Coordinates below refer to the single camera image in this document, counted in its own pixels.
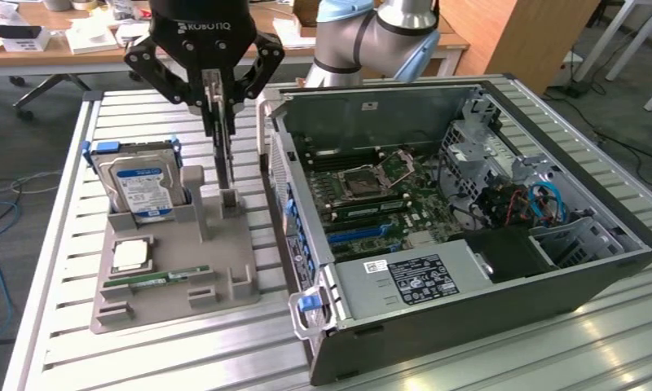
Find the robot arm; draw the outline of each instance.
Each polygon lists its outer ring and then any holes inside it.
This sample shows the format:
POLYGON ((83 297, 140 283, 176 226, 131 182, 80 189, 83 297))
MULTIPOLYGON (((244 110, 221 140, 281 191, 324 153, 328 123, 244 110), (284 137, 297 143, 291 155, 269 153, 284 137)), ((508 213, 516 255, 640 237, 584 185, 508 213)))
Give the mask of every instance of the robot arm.
POLYGON ((431 0, 321 0, 316 18, 315 64, 305 86, 361 83, 363 66, 413 81, 437 47, 439 3, 431 0))
POLYGON ((259 96, 285 56, 276 36, 256 31, 248 0, 149 0, 149 36, 133 46, 125 62, 169 102, 200 112, 205 134, 213 137, 220 189, 233 182, 229 136, 235 107, 259 96), (233 69, 256 44, 253 67, 235 80, 233 69), (156 58, 160 47, 185 68, 181 80, 156 58))

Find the blue hard drive label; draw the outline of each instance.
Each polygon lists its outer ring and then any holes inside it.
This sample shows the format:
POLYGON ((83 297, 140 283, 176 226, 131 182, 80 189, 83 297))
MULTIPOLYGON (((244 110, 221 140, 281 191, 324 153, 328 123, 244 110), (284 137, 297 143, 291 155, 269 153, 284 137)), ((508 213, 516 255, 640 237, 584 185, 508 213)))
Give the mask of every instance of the blue hard drive label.
POLYGON ((116 173, 131 212, 140 217, 157 217, 172 212, 172 198, 161 185, 161 169, 125 169, 116 173))
POLYGON ((455 280, 437 254, 388 265, 405 304, 419 304, 459 293, 455 280))

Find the wooden cabinet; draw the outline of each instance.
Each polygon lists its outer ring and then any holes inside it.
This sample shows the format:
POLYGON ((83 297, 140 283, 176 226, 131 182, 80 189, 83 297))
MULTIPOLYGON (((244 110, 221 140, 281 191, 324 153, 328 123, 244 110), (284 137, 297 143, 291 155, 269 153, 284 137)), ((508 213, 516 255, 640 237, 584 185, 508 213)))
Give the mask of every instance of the wooden cabinet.
POLYGON ((458 75, 512 73, 540 94, 599 0, 440 0, 440 13, 470 42, 458 75))

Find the hard drive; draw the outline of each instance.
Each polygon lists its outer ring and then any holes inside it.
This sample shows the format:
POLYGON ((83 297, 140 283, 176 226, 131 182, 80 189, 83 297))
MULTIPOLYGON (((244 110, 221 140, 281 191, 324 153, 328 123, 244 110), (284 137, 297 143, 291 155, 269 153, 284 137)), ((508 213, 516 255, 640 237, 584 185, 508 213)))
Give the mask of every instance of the hard drive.
POLYGON ((100 142, 85 158, 101 179, 113 213, 131 212, 136 222, 171 218, 173 206, 188 203, 180 182, 180 144, 100 142))

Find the chair wheel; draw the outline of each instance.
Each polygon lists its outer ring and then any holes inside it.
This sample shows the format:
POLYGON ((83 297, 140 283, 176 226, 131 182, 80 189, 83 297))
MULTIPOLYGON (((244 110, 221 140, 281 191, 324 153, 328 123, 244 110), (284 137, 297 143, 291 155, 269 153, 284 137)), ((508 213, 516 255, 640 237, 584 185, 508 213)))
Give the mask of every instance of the chair wheel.
POLYGON ((17 118, 25 122, 33 121, 33 112, 17 109, 17 118))
POLYGON ((133 81, 137 81, 137 82, 141 82, 143 81, 143 78, 140 77, 140 75, 135 72, 128 72, 128 77, 131 78, 131 80, 133 81))
POLYGON ((24 81, 24 77, 20 76, 10 76, 9 82, 17 87, 22 87, 26 85, 26 82, 24 81))

